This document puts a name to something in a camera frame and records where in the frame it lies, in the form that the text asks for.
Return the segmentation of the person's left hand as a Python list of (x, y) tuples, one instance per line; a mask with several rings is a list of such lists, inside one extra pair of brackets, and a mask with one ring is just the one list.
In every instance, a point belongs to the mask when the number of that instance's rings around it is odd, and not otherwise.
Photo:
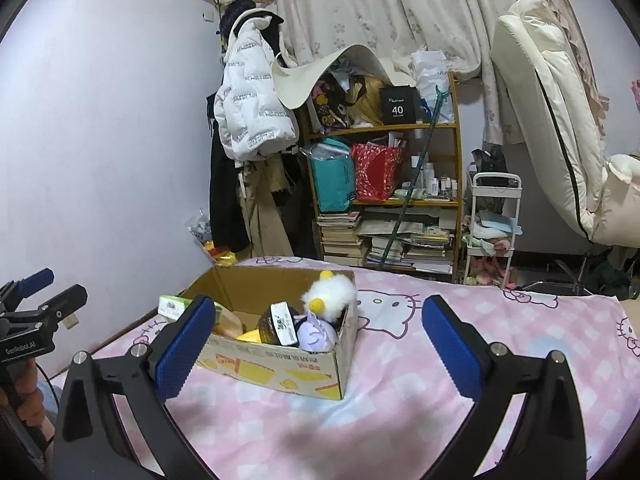
[(38, 373), (36, 361), (30, 359), (12, 378), (12, 386), (21, 399), (15, 413), (27, 426), (40, 429), (47, 444), (51, 444), (54, 426), (44, 408), (43, 393), (38, 388)]

